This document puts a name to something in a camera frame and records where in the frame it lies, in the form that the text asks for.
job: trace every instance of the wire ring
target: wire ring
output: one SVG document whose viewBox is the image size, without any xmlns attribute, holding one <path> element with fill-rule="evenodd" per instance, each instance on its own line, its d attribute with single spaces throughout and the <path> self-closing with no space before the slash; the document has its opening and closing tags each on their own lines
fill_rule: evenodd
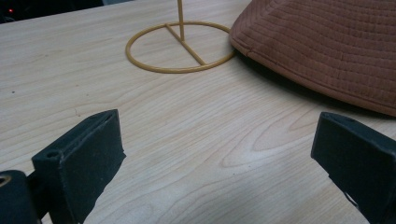
<svg viewBox="0 0 396 224">
<path fill-rule="evenodd" d="M 226 33 L 230 33 L 230 29 L 228 27 L 225 27 L 223 25 L 219 25 L 213 22 L 207 22 L 207 21 L 184 21 L 185 25 L 203 25 L 203 26 L 210 26 L 213 28 L 217 28 L 220 29 Z M 227 56 L 213 62 L 213 63 L 207 63 L 204 65 L 200 65 L 200 66 L 195 66 L 195 67 L 187 67 L 187 68 L 161 68 L 161 67 L 155 67 L 155 66 L 151 66 L 151 65 L 147 65 L 144 63 L 139 62 L 138 60 L 136 60 L 132 54 L 131 54 L 131 46 L 132 44 L 142 35 L 145 35 L 149 32 L 155 31 L 155 30 L 159 30 L 161 28 L 166 28 L 166 26 L 175 26 L 175 25 L 179 25 L 179 22 L 170 22 L 170 23 L 165 23 L 165 24 L 160 24 L 160 25 L 156 25 L 156 26 L 152 26 L 146 30 L 143 30 L 139 33 L 137 33 L 136 35 L 134 35 L 126 44 L 125 47 L 125 53 L 126 56 L 128 57 L 128 60 L 133 63 L 134 65 L 151 71 L 151 72 L 156 72 L 156 73 L 165 73 L 165 74 L 184 74 L 184 73 L 192 73 L 192 72 L 198 72 L 198 71 L 203 71 L 209 68 L 213 68 L 216 67 L 222 63 L 226 63 L 227 61 L 229 61 L 235 54 L 234 51 L 232 51 L 230 54 L 228 54 Z"/>
</svg>

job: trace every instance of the clamp jaw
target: clamp jaw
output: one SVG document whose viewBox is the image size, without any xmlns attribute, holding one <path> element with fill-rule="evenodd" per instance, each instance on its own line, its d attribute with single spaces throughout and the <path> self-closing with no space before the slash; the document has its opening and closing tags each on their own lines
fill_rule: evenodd
<svg viewBox="0 0 396 224">
<path fill-rule="evenodd" d="M 125 155 L 117 110 L 84 119 L 33 156 L 35 170 L 0 173 L 2 223 L 82 223 Z"/>
<path fill-rule="evenodd" d="M 396 141 L 354 119 L 322 113 L 311 157 L 370 223 L 396 223 Z"/>
</svg>

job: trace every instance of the quilted fabric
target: quilted fabric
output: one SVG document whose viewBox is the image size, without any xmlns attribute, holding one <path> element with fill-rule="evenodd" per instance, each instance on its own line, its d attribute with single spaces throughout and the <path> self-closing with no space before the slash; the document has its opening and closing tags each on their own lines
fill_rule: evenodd
<svg viewBox="0 0 396 224">
<path fill-rule="evenodd" d="M 396 117 L 396 1 L 253 0 L 230 39 L 301 85 Z"/>
</svg>

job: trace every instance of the wooden table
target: wooden table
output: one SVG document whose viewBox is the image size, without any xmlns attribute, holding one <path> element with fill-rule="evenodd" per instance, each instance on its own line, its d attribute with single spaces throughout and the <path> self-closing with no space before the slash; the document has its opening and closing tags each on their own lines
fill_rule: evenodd
<svg viewBox="0 0 396 224">
<path fill-rule="evenodd" d="M 231 27 L 248 0 L 185 1 L 185 20 Z M 310 158 L 321 111 L 396 138 L 396 120 L 302 88 L 237 56 L 211 70 L 141 70 L 124 46 L 177 20 L 177 1 L 136 0 L 0 25 L 0 170 L 31 158 L 89 115 L 117 108 L 127 158 L 86 223 L 366 223 Z M 186 27 L 207 60 L 227 35 Z M 196 62 L 169 35 L 139 39 L 144 63 Z"/>
</svg>

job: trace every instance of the gold wire stand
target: gold wire stand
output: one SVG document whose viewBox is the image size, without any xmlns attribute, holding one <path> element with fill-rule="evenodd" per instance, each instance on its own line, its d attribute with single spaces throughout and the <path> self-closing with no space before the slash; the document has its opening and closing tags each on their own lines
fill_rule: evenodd
<svg viewBox="0 0 396 224">
<path fill-rule="evenodd" d="M 206 63 L 204 62 L 203 59 L 192 49 L 190 46 L 186 43 L 184 39 L 184 25 L 203 25 L 203 26 L 210 26 L 213 28 L 220 29 L 226 33 L 230 33 L 230 29 L 216 24 L 212 22 L 207 22 L 207 21 L 183 21 L 183 12 L 182 12 L 182 5 L 181 5 L 181 0 L 178 0 L 178 16 L 179 16 L 179 21 L 176 22 L 170 22 L 170 23 L 165 23 L 161 25 L 156 25 L 152 26 L 146 30 L 143 30 L 136 35 L 134 35 L 127 43 L 125 47 L 125 53 L 126 56 L 128 57 L 128 60 L 133 63 L 134 65 L 145 69 L 149 70 L 151 72 L 156 72 L 156 73 L 166 73 L 166 74 L 184 74 L 184 73 L 192 73 L 192 72 L 198 72 L 198 71 L 203 71 L 209 68 L 216 67 L 218 65 L 221 65 L 222 63 L 227 62 L 234 56 L 234 51 L 232 51 L 230 54 L 227 56 L 213 62 L 213 63 Z M 180 28 L 180 36 L 177 35 L 177 33 L 172 29 L 172 26 L 178 25 Z M 145 35 L 149 32 L 166 28 L 176 39 L 177 41 L 186 49 L 186 51 L 189 52 L 189 54 L 200 64 L 199 66 L 195 67 L 186 67 L 186 68 L 161 68 L 161 67 L 156 67 L 156 66 L 151 66 L 147 65 L 144 63 L 139 62 L 136 60 L 132 54 L 131 54 L 131 46 L 132 44 L 142 35 Z"/>
</svg>

